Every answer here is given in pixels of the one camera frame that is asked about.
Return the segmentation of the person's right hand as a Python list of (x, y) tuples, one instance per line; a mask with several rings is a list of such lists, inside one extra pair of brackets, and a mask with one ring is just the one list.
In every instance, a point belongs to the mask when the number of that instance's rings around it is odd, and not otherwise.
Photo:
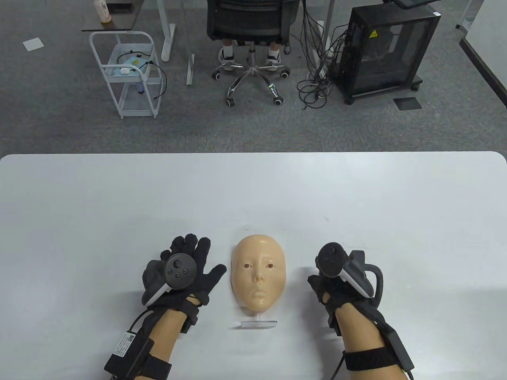
[(364, 262), (363, 251), (353, 251), (347, 258), (316, 258), (317, 275), (307, 279), (317, 298), (328, 313), (328, 325), (341, 336), (335, 312), (351, 303), (362, 315), (386, 326), (385, 318), (378, 311), (383, 295), (383, 273), (378, 266)]

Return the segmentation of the person's left hand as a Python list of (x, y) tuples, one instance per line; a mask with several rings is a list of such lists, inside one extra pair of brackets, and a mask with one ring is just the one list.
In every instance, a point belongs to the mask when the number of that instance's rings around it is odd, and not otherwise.
[(188, 234), (185, 238), (177, 237), (171, 245), (171, 251), (190, 255), (196, 263), (196, 277), (189, 286), (182, 290), (170, 290), (161, 295), (152, 304), (152, 307), (164, 306), (174, 311), (182, 311), (188, 318), (194, 318), (200, 306), (206, 306), (210, 302), (210, 292), (226, 273), (227, 268), (218, 264), (204, 273), (204, 267), (210, 251), (211, 241), (207, 237), (197, 239), (194, 234)]

